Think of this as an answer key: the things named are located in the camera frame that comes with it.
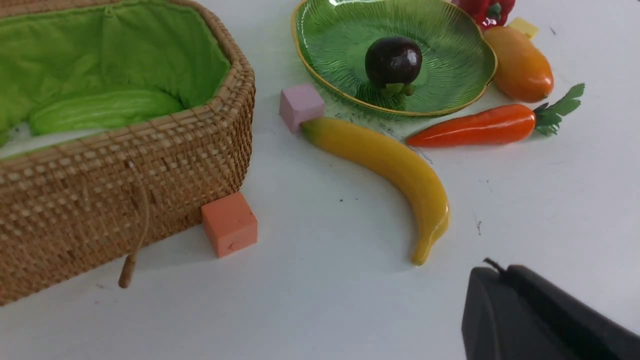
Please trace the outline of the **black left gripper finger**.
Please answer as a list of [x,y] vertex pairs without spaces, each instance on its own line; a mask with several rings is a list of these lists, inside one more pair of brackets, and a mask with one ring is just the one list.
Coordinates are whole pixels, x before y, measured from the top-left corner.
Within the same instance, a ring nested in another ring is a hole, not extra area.
[[468,360],[637,360],[640,337],[532,269],[471,269],[461,333]]

